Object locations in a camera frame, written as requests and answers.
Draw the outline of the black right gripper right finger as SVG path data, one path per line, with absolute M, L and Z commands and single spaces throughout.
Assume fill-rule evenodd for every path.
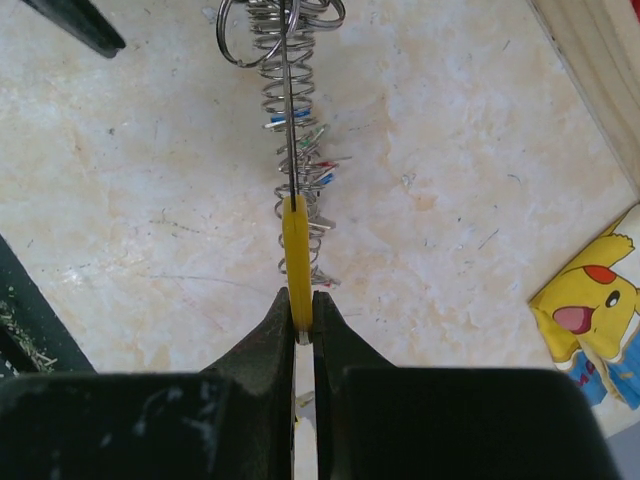
M 392 364 L 313 298 L 322 479 L 616 479 L 584 395 L 546 369 Z

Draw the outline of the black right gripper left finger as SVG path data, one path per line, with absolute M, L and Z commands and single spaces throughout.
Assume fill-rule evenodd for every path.
M 29 374 L 1 385 L 5 479 L 289 479 L 289 295 L 199 372 Z

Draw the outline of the steel key organizer yellow handle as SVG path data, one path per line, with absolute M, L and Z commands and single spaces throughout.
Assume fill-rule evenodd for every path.
M 329 130 L 314 113 L 314 71 L 311 59 L 316 34 L 339 29 L 346 18 L 341 1 L 246 1 L 257 58 L 244 61 L 232 54 L 227 33 L 233 2 L 221 2 L 215 20 L 216 39 L 223 57 L 243 69 L 257 69 L 266 84 L 261 107 L 268 119 L 265 130 L 284 136 L 277 150 L 278 170 L 285 182 L 276 187 L 274 213 L 281 221 L 278 242 L 284 256 L 278 269 L 285 275 L 296 339 L 312 340 L 312 297 L 316 286 L 336 286 L 325 274 L 318 256 L 333 221 L 320 210 L 322 191 L 334 178 L 340 162 L 326 158 L 321 142 Z

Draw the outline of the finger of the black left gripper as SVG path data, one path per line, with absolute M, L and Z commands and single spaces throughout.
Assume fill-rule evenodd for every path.
M 104 58 L 114 58 L 125 48 L 125 40 L 89 0 L 23 2 Z

